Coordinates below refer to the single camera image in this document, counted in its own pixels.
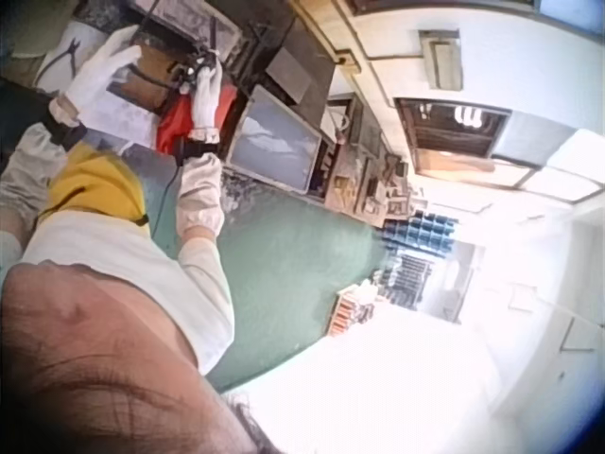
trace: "white glove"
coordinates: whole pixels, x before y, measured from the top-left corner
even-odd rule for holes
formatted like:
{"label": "white glove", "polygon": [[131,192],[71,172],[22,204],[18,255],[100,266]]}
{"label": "white glove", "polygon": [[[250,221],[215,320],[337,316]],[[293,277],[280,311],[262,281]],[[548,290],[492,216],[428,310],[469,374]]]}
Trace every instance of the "white glove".
{"label": "white glove", "polygon": [[120,68],[141,58],[141,47],[133,45],[124,50],[124,44],[138,26],[127,26],[115,31],[96,53],[80,68],[65,97],[81,113],[112,82],[113,74]]}
{"label": "white glove", "polygon": [[191,107],[191,118],[194,128],[189,138],[207,144],[217,144],[219,132],[215,125],[216,109],[220,97],[220,83],[223,79],[223,68],[216,56],[216,67],[212,71],[203,67],[198,73],[198,88]]}
{"label": "white glove", "polygon": [[218,236],[225,221],[220,207],[220,177],[223,166],[212,154],[185,161],[177,202],[177,233],[196,226],[205,227]]}

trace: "person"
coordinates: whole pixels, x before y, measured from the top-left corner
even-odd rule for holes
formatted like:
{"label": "person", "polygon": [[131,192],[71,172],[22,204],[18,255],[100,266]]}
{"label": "person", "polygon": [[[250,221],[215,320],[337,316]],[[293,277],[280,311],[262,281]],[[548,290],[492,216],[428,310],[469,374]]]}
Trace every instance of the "person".
{"label": "person", "polygon": [[222,70],[200,71],[176,208],[178,260],[149,234],[143,189],[116,154],[67,137],[136,26],[85,62],[0,178],[2,452],[277,452],[204,376],[233,341],[216,237]]}

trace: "wire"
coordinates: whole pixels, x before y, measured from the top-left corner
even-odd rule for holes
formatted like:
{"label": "wire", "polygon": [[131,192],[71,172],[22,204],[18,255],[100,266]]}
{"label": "wire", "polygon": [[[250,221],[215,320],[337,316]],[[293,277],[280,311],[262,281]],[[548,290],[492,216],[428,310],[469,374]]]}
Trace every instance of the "wire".
{"label": "wire", "polygon": [[153,238],[153,239],[155,239],[155,234],[158,231],[158,226],[160,225],[160,220],[162,220],[162,212],[164,211],[164,204],[166,202],[166,196],[168,195],[168,190],[170,189],[170,186],[172,186],[174,181],[177,179],[177,175],[179,175],[180,169],[181,168],[179,166],[177,166],[177,168],[174,171],[174,175],[172,175],[172,178],[170,179],[170,181],[164,188],[164,193],[162,194],[162,200],[160,201],[160,211],[158,211],[158,218],[155,221],[155,225],[153,226],[153,232],[151,233],[151,238]]}

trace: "hair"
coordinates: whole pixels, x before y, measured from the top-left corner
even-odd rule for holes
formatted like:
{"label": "hair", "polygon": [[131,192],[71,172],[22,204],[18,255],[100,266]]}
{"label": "hair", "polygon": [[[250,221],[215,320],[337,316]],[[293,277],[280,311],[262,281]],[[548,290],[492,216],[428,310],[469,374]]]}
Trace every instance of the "hair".
{"label": "hair", "polygon": [[[49,364],[40,344],[6,323],[21,310],[3,304],[0,360],[0,452],[7,454],[219,453],[213,428],[197,424],[197,409],[133,383],[119,371],[85,367],[96,356]],[[103,393],[107,404],[98,404]],[[256,446],[279,454],[242,404],[227,402]]]}
{"label": "hair", "polygon": [[[68,395],[73,393],[107,392],[128,402],[126,407],[115,406],[115,419],[128,418],[131,425],[137,408],[150,406],[156,410],[174,408],[170,397],[141,389],[123,377],[78,377],[44,380],[43,385],[31,385],[30,380],[15,380],[11,371],[14,355],[29,356],[22,350],[8,347],[2,339],[2,396],[0,399],[0,452],[8,454],[121,454],[121,453],[214,453],[207,445],[208,434],[203,428],[196,433],[168,431],[161,424],[145,432],[133,433],[126,429],[104,428],[87,423],[86,409],[78,409],[77,419],[62,417],[69,406]],[[251,417],[244,404],[227,400],[236,419],[251,437],[259,454],[281,454],[265,432]]]}

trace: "light fixture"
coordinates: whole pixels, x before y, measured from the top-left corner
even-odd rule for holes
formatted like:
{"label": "light fixture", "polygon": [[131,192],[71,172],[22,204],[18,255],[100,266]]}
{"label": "light fixture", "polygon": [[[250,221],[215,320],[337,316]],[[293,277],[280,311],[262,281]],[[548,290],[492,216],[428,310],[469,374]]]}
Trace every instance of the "light fixture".
{"label": "light fixture", "polygon": [[605,137],[577,130],[548,159],[547,165],[605,183]]}
{"label": "light fixture", "polygon": [[578,201],[600,188],[595,182],[552,167],[544,167],[523,184],[526,191],[564,201]]}
{"label": "light fixture", "polygon": [[457,106],[454,109],[454,119],[463,126],[481,128],[483,126],[483,111],[468,106]]}

